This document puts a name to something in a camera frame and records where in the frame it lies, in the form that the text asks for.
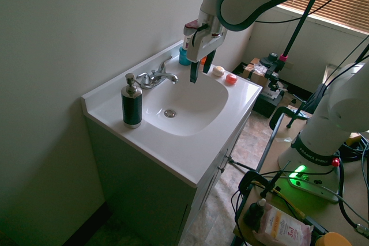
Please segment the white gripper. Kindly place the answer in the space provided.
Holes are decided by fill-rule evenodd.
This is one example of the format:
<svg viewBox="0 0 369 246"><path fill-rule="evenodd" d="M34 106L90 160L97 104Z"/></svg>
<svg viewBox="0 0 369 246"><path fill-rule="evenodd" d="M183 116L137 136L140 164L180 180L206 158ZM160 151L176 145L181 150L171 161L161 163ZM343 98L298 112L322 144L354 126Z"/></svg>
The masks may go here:
<svg viewBox="0 0 369 246"><path fill-rule="evenodd" d="M198 78L198 71L200 66L200 60L206 56L203 66L203 73L208 73L211 64L213 62L216 49L220 47L227 34L227 30L223 28L221 33L213 36L207 29L197 32L193 35L193 39L187 49L186 57L190 60L190 82L196 83Z"/></svg>

